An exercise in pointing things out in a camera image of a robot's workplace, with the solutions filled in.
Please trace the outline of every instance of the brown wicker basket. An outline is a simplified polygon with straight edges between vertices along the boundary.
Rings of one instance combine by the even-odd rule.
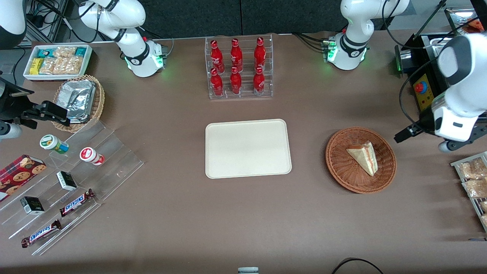
[[[374,176],[348,154],[352,144],[370,141],[374,146],[378,170]],[[376,193],[384,190],[393,181],[397,163],[394,151],[387,141],[376,132],[363,127],[351,127],[336,132],[328,142],[325,152],[326,165],[332,176],[342,186],[357,193]]]
[[[90,76],[90,75],[83,75],[80,77],[70,79],[68,81],[73,82],[73,81],[81,81],[81,80],[91,80],[96,84],[96,91],[95,91],[93,105],[92,105],[92,111],[91,111],[92,114],[91,114],[90,120],[88,120],[88,122],[92,123],[92,122],[98,121],[101,117],[101,113],[103,112],[103,104],[105,103],[105,91],[103,90],[103,87],[101,86],[100,82],[95,77]],[[57,92],[54,95],[54,101],[53,101],[54,103],[57,101],[57,97],[59,96],[60,90],[61,90],[61,86],[57,89]],[[73,132],[73,133],[80,130],[87,123],[71,124],[69,127],[66,127],[66,126],[63,126],[59,123],[53,122],[54,126],[57,129],[62,130],[62,131]]]

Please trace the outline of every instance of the coca-cola bottle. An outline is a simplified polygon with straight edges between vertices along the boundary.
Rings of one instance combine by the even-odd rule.
[[[257,38],[257,47],[254,50],[254,68],[262,67],[265,70],[265,48],[264,48],[264,38]]]
[[[212,40],[210,42],[211,45],[211,62],[213,63],[213,67],[218,70],[218,74],[222,74],[225,72],[225,64],[223,64],[223,54],[222,51],[218,48],[218,43],[216,40]]]
[[[242,91],[242,76],[240,76],[239,69],[236,66],[232,67],[232,75],[230,75],[230,82],[232,84],[232,92],[239,95]]]
[[[262,74],[262,67],[258,67],[254,76],[254,94],[261,96],[264,93],[264,81],[265,77]]]
[[[238,39],[232,39],[232,50],[230,51],[230,55],[232,56],[232,66],[236,66],[239,72],[242,72],[242,70],[244,70],[244,59],[242,50],[239,47]]]
[[[223,96],[223,81],[216,68],[211,68],[211,88],[216,97]]]

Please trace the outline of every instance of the aluminum foil container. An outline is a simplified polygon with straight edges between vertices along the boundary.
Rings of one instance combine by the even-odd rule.
[[[61,86],[56,105],[68,110],[67,117],[73,124],[90,119],[96,85],[90,80],[66,82]]]

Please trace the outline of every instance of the table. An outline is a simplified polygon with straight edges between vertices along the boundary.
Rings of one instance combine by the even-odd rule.
[[[411,33],[394,32],[403,41]],[[487,246],[466,241],[485,233],[449,163],[486,150],[486,140],[449,155],[438,151],[441,139],[426,134],[394,142],[410,123],[398,106],[405,79],[396,75],[386,32],[374,33],[353,71],[323,63],[294,36],[273,38],[274,97],[226,102],[208,99],[204,39],[176,40],[167,69],[150,78],[133,75],[114,43],[93,44],[87,73],[106,92],[102,120],[146,164],[42,256],[20,256],[20,244],[0,236],[2,274],[209,274],[243,266],[322,274],[347,257],[370,260],[385,273],[485,273]],[[24,87],[41,102],[59,85]],[[415,114],[412,95],[405,104]],[[206,177],[209,123],[271,118],[287,123],[291,173]],[[377,131],[396,154],[395,180],[378,194],[349,192],[324,164],[327,140],[351,126]],[[40,122],[1,143],[0,166],[22,153],[46,157],[38,140],[47,133],[69,136]]]

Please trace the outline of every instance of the dark wall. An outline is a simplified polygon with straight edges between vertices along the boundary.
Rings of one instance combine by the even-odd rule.
[[[243,34],[340,30],[341,0],[241,0]]]
[[[139,0],[164,38],[339,31],[341,0]]]
[[[239,0],[139,0],[144,28],[164,38],[241,35]]]

